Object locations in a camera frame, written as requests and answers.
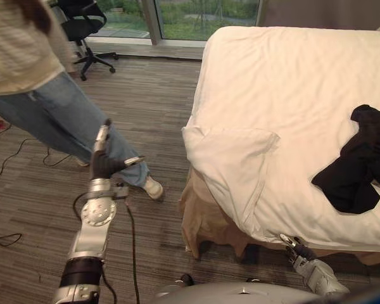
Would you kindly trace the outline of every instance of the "cream sweater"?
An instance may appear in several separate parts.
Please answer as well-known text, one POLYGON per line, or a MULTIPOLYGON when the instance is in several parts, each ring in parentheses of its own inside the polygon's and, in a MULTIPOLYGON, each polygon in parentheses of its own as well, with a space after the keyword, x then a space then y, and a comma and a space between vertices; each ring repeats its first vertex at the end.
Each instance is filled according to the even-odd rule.
POLYGON ((0 0, 0 95, 27 92, 70 69, 72 52, 51 10, 48 36, 26 22, 21 10, 0 0))

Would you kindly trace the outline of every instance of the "gray carpet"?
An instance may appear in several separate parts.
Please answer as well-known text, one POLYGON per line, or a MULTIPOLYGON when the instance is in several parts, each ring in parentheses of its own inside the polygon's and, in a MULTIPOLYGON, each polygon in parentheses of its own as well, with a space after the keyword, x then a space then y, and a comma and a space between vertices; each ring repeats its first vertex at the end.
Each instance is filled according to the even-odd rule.
MULTIPOLYGON (((180 129, 193 103, 200 63, 171 60, 121 59, 117 72, 97 64, 81 82, 83 90, 114 121, 117 129, 144 155, 155 179, 163 183, 165 202, 152 202, 140 189, 132 189, 130 204, 137 227, 137 267, 143 303, 158 289, 183 273, 196 282, 234 282, 248 277, 305 289, 281 251, 257 248, 249 263, 239 263, 228 246, 212 245, 200 261, 184 251, 177 200, 189 164, 180 129)), ((29 135, 12 128, 0 137, 1 162, 29 135)), ((71 204, 86 190, 88 169, 71 158, 45 167, 46 148, 26 142, 0 177, 0 235, 23 233, 8 248, 0 247, 0 304, 49 303, 57 288, 78 222, 71 204)), ((49 162, 63 154, 54 152, 49 162)), ((123 205, 110 231, 106 274, 119 303, 134 303, 130 220, 123 205)), ((380 281, 380 265, 366 267, 354 256, 333 255, 325 262, 351 289, 380 281)), ((101 290, 100 303, 112 303, 101 290)))

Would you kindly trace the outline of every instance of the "person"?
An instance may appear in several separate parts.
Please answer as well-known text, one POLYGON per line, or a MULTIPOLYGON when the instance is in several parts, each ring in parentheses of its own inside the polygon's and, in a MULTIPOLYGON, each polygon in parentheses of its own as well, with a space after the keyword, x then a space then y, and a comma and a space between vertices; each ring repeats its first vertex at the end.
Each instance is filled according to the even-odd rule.
MULTIPOLYGON (((0 0, 0 116, 50 148, 89 162, 106 115, 66 72, 72 52, 56 17, 41 0, 0 0)), ((110 129, 108 154, 137 151, 110 129)), ((119 172, 122 179, 160 199, 162 185, 145 163, 119 172)))

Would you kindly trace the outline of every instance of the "beige bed skirt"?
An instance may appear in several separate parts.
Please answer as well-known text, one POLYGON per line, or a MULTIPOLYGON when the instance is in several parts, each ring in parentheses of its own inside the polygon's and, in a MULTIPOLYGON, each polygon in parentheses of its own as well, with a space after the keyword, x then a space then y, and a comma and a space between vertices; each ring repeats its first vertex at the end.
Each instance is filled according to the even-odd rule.
MULTIPOLYGON (((281 244, 259 242, 239 230, 237 225, 219 207, 199 172, 190 168, 186 187, 179 201, 183 215, 182 235, 186 248, 195 258, 200 257, 199 245, 203 241, 229 244, 241 258, 248 244, 258 244, 273 250, 284 250, 281 244)), ((380 263, 380 252, 314 250, 319 257, 333 253, 350 253, 363 264, 380 263)))

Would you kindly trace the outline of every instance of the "bed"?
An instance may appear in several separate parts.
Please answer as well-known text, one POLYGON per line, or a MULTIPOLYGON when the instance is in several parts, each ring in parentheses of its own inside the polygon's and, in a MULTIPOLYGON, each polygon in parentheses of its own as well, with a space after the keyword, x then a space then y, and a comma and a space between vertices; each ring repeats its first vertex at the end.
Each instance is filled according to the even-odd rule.
MULTIPOLYGON (((282 248, 298 236, 320 255, 380 262, 380 200, 336 211, 311 184, 357 133, 354 108, 380 110, 380 31, 226 27, 206 44, 182 135, 191 162, 180 199, 186 248, 202 241, 282 248)), ((374 186, 380 195, 380 187, 374 186)))

